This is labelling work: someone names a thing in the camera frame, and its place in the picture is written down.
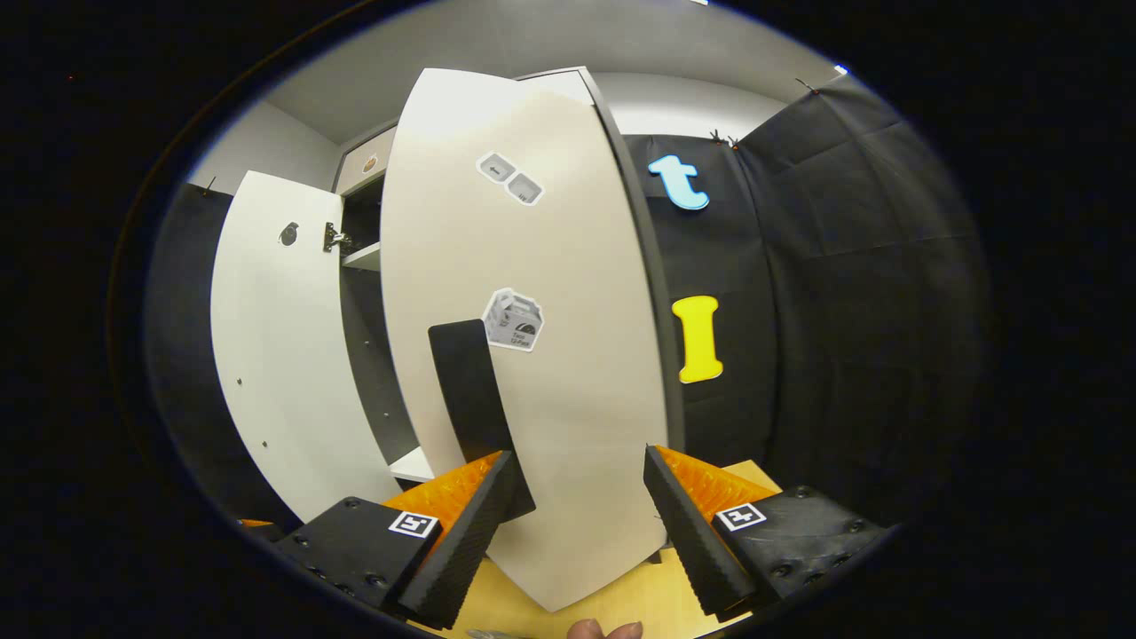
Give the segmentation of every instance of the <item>hand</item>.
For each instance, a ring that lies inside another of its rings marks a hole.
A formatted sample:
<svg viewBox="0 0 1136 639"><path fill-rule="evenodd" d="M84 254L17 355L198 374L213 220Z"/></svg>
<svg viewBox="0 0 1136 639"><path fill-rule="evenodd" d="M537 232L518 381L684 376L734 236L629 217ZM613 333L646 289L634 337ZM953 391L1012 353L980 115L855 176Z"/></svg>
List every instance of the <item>hand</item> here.
<svg viewBox="0 0 1136 639"><path fill-rule="evenodd" d="M567 639L642 639L643 624L640 622L627 623L611 631L611 634L603 634L600 623L594 619L583 619L568 629Z"/></svg>

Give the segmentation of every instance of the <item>open cabinet door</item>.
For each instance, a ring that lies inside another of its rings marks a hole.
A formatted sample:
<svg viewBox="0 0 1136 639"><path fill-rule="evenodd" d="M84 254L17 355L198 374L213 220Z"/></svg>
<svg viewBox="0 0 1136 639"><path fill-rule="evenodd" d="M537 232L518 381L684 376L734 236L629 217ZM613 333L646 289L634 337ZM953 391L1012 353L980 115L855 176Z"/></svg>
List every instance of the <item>open cabinet door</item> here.
<svg viewBox="0 0 1136 639"><path fill-rule="evenodd" d="M491 153L501 161L486 165ZM515 189L513 173L528 182ZM549 611L611 583L666 541L643 486L643 446L665 445L668 431L632 215L592 105L475 73L425 69L418 78L383 192L394 368L433 471L460 466L427 331L481 318L503 288L540 305L531 351L491 348L536 511L502 524L488 556Z"/></svg>
<svg viewBox="0 0 1136 639"><path fill-rule="evenodd" d="M257 467L303 522L399 492L364 414L340 306L339 196L249 172L214 262L210 321L225 403Z"/></svg>

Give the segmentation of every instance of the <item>door hinge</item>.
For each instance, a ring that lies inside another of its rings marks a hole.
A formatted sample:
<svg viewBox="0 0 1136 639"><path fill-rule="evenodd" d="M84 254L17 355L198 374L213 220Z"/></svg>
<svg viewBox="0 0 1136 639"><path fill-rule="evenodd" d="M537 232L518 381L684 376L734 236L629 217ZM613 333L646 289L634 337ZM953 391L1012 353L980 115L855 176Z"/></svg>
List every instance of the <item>door hinge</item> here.
<svg viewBox="0 0 1136 639"><path fill-rule="evenodd" d="M346 255L346 252L354 248L351 235L336 232L335 226L328 222L324 225L324 252L332 252L332 247L335 244L340 246L340 255Z"/></svg>

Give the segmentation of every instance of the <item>white ceiling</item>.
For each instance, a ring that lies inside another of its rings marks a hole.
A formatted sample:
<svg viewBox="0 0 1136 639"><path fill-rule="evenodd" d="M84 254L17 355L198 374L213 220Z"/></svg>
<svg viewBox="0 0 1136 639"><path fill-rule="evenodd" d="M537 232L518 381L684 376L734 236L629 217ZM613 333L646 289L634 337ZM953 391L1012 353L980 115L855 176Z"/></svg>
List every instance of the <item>white ceiling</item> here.
<svg viewBox="0 0 1136 639"><path fill-rule="evenodd" d="M807 91L795 77L835 75L807 47L712 3L438 0L336 47L267 99L341 144L398 117L423 68L516 77L571 66L702 80L784 102Z"/></svg>

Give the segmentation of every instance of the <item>white wall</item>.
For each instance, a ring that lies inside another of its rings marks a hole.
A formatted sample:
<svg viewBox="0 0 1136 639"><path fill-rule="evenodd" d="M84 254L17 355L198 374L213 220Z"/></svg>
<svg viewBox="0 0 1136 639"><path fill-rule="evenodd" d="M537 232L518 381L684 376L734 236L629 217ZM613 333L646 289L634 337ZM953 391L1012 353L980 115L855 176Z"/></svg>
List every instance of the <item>white wall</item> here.
<svg viewBox="0 0 1136 639"><path fill-rule="evenodd" d="M329 191L339 147L299 119L261 100L215 142L189 182L233 194L245 172L258 171Z"/></svg>
<svg viewBox="0 0 1136 639"><path fill-rule="evenodd" d="M643 73L593 73L624 135L744 138L785 102L700 80Z"/></svg>

